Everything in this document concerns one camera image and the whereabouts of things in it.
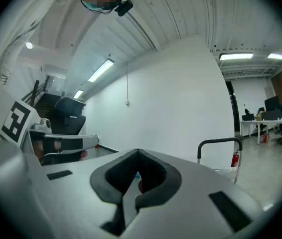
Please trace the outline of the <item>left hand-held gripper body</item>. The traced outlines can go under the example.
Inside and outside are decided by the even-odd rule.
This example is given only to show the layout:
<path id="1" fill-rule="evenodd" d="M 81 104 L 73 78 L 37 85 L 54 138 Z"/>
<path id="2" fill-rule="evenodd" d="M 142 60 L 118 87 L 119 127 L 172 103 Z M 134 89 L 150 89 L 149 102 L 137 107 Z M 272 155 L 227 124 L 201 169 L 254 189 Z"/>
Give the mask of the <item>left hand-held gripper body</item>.
<path id="1" fill-rule="evenodd" d="M 14 101 L 0 130 L 2 147 L 8 156 L 32 153 L 44 157 L 45 138 L 52 133 L 50 121 L 23 101 Z"/>

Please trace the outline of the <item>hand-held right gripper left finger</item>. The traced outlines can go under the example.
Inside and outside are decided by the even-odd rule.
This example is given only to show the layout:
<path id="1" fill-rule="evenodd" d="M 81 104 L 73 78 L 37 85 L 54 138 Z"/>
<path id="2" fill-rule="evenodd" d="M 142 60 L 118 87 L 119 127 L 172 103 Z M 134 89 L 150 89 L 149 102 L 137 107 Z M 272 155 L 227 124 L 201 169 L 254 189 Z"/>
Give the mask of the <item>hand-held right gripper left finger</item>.
<path id="1" fill-rule="evenodd" d="M 28 168 L 34 193 L 50 221 L 56 239 L 114 239 L 102 229 L 115 216 L 116 205 L 98 197 L 90 184 L 95 169 L 126 152 L 120 151 L 84 161 L 41 166 L 28 155 Z"/>

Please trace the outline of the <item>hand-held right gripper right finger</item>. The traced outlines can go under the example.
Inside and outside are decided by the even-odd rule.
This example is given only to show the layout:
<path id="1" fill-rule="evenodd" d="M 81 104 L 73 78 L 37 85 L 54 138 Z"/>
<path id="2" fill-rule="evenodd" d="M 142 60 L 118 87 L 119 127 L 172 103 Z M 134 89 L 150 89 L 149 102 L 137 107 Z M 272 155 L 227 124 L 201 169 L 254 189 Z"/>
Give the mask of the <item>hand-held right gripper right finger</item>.
<path id="1" fill-rule="evenodd" d="M 182 182 L 165 204 L 134 210 L 135 178 L 124 196 L 125 239 L 253 239 L 264 211 L 248 193 L 212 169 L 170 155 L 152 155 L 174 166 Z"/>

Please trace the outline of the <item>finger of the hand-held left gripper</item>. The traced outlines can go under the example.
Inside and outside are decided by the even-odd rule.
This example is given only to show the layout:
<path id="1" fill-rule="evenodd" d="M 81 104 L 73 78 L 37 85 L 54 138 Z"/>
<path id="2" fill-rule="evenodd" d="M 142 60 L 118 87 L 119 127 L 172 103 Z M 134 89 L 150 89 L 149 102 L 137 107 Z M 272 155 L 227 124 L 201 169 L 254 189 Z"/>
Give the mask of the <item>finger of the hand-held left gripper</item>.
<path id="1" fill-rule="evenodd" d="M 54 165 L 70 162 L 77 162 L 81 159 L 81 152 L 71 154 L 50 153 L 45 155 L 41 160 L 41 165 Z"/>
<path id="2" fill-rule="evenodd" d="M 99 138 L 96 135 L 45 134 L 43 153 L 44 155 L 81 153 L 98 144 Z"/>

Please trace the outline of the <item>person's left hand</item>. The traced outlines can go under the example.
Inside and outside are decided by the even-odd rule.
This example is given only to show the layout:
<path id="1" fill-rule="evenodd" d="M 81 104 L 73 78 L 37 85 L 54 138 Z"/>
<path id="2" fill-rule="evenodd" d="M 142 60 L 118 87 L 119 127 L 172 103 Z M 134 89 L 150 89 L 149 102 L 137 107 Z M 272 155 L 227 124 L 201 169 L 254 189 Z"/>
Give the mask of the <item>person's left hand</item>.
<path id="1" fill-rule="evenodd" d="M 34 154 L 37 156 L 38 160 L 40 161 L 44 156 L 44 146 L 42 140 L 36 140 L 32 143 L 32 148 L 34 150 Z M 88 155 L 86 150 L 81 151 L 81 159 L 79 161 L 82 161 L 84 158 L 86 158 Z"/>

